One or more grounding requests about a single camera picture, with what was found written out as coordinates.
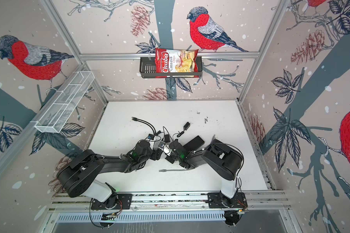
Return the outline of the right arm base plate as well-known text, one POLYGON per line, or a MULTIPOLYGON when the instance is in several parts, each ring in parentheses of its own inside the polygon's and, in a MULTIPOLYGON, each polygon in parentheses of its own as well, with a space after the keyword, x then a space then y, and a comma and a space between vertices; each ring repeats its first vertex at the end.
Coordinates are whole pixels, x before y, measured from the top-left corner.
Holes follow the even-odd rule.
POLYGON ((240 208, 246 209, 248 207, 245 193, 237 192, 233 198, 228 198, 219 193, 208 193, 206 203, 209 208, 240 208))

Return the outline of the black power adapter with cable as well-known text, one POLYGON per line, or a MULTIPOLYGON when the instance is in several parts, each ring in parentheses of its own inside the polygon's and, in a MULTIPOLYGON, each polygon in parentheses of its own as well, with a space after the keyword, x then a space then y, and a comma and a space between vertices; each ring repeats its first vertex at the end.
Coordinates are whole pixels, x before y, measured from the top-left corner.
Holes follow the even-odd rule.
POLYGON ((173 138, 170 136, 167 128, 163 126, 161 131, 158 131, 154 134, 149 134, 146 140, 149 142, 163 141, 165 143, 171 143, 173 141, 173 138))

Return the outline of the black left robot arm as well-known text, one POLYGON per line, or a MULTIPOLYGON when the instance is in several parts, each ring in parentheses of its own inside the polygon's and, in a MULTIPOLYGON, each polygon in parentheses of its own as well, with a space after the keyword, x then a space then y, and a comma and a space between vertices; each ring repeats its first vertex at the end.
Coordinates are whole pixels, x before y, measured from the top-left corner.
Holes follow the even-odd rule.
POLYGON ((149 159, 159 156, 158 140, 144 139, 120 156, 103 156, 88 149, 77 155, 56 175, 69 197, 87 196, 100 209, 123 209, 116 189, 109 183, 96 180, 99 174, 131 173, 144 168, 149 159))

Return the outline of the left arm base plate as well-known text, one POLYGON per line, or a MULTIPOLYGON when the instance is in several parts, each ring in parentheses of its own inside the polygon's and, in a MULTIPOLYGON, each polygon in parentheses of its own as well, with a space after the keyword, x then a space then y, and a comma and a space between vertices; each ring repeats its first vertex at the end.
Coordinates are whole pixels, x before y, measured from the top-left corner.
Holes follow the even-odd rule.
POLYGON ((103 203, 93 199, 91 210, 128 210, 130 209, 132 198, 132 194, 113 193, 103 203))

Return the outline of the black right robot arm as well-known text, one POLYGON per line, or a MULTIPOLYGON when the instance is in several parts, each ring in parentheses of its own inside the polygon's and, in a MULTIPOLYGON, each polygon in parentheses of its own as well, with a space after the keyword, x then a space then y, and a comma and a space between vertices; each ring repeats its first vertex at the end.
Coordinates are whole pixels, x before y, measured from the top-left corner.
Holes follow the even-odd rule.
POLYGON ((185 145, 175 140, 169 146, 163 146, 162 150, 168 162, 177 161, 184 170, 209 165, 222 178, 221 190, 207 194, 209 208, 247 209, 245 195, 238 194, 241 187, 239 172, 244 165, 244 156, 238 148, 218 139, 205 145, 205 141, 197 136, 185 145))

